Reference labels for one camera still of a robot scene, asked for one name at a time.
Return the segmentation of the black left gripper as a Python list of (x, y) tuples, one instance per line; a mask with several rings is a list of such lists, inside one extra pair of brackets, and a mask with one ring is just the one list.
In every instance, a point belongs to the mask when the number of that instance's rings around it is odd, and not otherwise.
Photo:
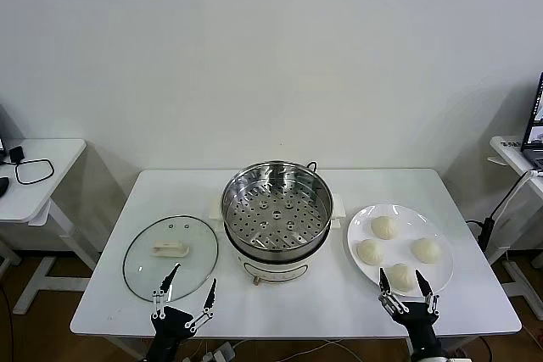
[(171, 362), (175, 359), (181, 343), (194, 336), (199, 328), (214, 317), (217, 279), (214, 278), (204, 306), (199, 315), (193, 318), (189, 313), (165, 306), (165, 295), (170, 291), (180, 263), (175, 263), (171, 272), (165, 276), (157, 290), (153, 290), (154, 312), (151, 322), (155, 335), (146, 354), (149, 362)]

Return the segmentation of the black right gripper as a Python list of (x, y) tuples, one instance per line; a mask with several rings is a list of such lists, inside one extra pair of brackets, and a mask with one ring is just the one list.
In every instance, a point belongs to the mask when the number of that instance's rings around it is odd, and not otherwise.
[(406, 328), (412, 345), (412, 356), (441, 356), (441, 342), (433, 328), (439, 315), (439, 297), (434, 295), (429, 282), (419, 270), (415, 270), (415, 275), (425, 303), (405, 302), (404, 305), (408, 308), (405, 312), (403, 303), (392, 293), (383, 268), (379, 269), (378, 299), (389, 315), (392, 315), (393, 321)]

